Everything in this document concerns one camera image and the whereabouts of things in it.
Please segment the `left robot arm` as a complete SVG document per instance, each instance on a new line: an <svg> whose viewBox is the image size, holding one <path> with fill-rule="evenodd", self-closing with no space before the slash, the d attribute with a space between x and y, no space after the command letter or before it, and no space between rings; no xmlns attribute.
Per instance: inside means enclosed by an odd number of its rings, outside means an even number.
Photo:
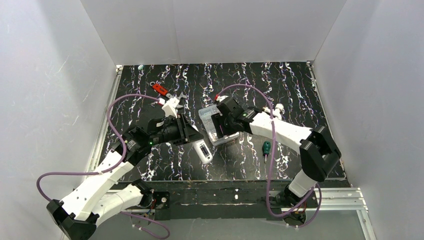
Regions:
<svg viewBox="0 0 424 240"><path fill-rule="evenodd" d="M154 189L142 179L107 195L123 175L151 153L153 146L180 146L203 139L182 114L152 119L147 129L130 127L93 174L64 198L50 200L46 209L68 239L88 240L103 222L120 212L133 206L151 208L160 202L155 199Z"/></svg>

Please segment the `white remote control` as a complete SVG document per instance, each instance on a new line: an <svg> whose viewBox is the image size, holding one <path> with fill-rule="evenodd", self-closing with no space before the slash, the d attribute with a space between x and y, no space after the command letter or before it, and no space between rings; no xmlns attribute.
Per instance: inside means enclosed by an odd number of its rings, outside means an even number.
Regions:
<svg viewBox="0 0 424 240"><path fill-rule="evenodd" d="M199 132L195 125L192 125L192 127L196 130L196 134L191 139L191 145L196 151L202 164L208 165L213 159L212 153L205 142L204 135Z"/></svg>

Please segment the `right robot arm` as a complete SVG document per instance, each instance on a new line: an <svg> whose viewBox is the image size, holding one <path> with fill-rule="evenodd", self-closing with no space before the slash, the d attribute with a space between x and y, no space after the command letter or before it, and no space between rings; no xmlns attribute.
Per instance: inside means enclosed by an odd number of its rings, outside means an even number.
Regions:
<svg viewBox="0 0 424 240"><path fill-rule="evenodd" d="M300 156L301 170L286 187L284 194L293 200L304 197L316 183L323 182L337 165L342 153L328 127L297 126L254 106L244 109L235 99L219 96L219 113L212 121L219 138L237 132L258 135L283 144Z"/></svg>

